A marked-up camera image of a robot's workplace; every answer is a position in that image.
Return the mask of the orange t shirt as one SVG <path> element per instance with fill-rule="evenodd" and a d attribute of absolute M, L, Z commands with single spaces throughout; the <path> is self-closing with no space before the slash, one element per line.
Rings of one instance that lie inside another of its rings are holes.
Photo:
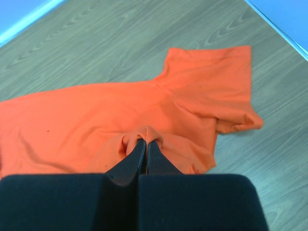
<path fill-rule="evenodd" d="M 250 46 L 168 50 L 152 80 L 32 93 L 0 104 L 0 176 L 104 173 L 138 140 L 182 173 L 215 167 L 219 134 L 259 129 Z"/>

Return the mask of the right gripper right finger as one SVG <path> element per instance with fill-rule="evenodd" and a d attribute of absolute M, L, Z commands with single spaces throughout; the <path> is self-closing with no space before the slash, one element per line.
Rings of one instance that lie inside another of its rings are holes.
<path fill-rule="evenodd" d="M 146 175 L 183 175 L 161 152 L 158 143 L 152 141 L 147 149 Z"/>

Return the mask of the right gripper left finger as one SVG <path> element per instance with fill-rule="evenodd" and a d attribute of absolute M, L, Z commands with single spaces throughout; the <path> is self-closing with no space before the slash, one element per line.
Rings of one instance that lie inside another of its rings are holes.
<path fill-rule="evenodd" d="M 137 140 L 133 151 L 122 161 L 105 172 L 111 182 L 117 186 L 126 187 L 138 179 L 146 171 L 146 142 Z"/>

